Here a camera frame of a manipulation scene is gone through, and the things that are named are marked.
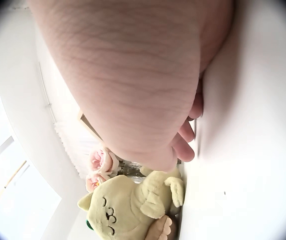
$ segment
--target skin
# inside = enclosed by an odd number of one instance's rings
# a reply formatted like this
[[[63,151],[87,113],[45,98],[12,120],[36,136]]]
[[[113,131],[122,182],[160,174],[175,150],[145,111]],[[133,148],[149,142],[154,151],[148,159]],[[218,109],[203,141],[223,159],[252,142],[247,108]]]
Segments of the skin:
[[[191,161],[199,77],[224,42],[232,0],[29,0],[72,95],[118,156],[170,171]]]

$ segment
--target white surface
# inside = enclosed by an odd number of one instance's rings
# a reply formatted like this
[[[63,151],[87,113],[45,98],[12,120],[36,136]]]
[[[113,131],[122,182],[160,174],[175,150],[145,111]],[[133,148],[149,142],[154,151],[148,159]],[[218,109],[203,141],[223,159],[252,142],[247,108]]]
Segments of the white surface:
[[[204,77],[180,240],[286,239],[286,11],[242,6]]]
[[[80,210],[75,220],[68,240],[101,240],[100,237],[86,225],[86,212]]]
[[[35,25],[27,10],[0,16],[0,95],[12,128],[28,157],[62,201],[42,239],[67,239],[86,194],[54,131],[38,71]]]

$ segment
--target artificial rose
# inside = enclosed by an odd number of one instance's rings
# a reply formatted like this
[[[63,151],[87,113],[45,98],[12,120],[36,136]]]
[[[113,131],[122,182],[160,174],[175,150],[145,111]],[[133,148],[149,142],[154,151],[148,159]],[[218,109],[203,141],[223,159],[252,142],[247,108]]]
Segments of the artificial rose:
[[[91,172],[109,175],[119,166],[119,161],[114,153],[106,148],[95,149],[90,154],[89,170]]]
[[[101,173],[89,174],[86,176],[86,190],[92,193],[100,184],[110,179],[109,176]]]

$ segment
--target yellow stuffed animal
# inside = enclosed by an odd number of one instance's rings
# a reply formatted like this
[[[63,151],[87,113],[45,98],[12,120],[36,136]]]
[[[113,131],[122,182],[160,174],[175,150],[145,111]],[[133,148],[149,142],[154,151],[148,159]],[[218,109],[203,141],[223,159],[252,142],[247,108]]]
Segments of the yellow stuffed animal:
[[[87,225],[103,240],[144,240],[150,225],[165,214],[175,215],[184,201],[178,169],[151,172],[140,183],[119,175],[79,200]]]

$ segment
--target white curtain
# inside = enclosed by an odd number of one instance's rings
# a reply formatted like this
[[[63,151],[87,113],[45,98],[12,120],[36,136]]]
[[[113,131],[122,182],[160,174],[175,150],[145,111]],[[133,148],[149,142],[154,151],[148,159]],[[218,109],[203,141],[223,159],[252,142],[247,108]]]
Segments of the white curtain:
[[[77,120],[55,123],[54,128],[80,177],[85,179],[89,153],[99,142]]]

